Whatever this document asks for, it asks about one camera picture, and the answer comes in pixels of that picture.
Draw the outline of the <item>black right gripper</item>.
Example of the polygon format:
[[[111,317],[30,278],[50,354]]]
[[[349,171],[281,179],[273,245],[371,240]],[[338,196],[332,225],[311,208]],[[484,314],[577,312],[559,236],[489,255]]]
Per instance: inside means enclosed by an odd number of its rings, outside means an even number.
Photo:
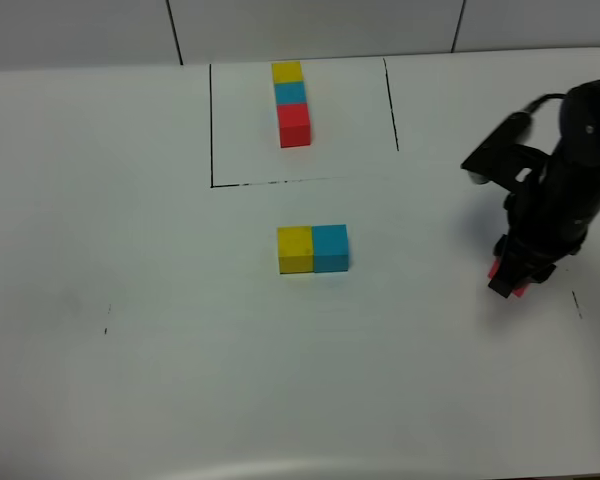
[[[494,247],[500,266],[488,283],[504,298],[521,285],[548,280],[555,262],[579,251],[600,212],[600,165],[569,161],[562,149],[524,152],[544,164],[505,199],[509,231]]]

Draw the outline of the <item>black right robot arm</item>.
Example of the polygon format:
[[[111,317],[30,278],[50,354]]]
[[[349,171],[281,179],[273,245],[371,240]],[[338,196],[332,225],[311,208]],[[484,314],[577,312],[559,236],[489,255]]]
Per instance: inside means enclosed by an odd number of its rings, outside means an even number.
[[[600,79],[561,97],[552,153],[513,142],[497,176],[507,180],[508,232],[494,248],[489,286],[504,298],[540,284],[581,249],[600,213]]]

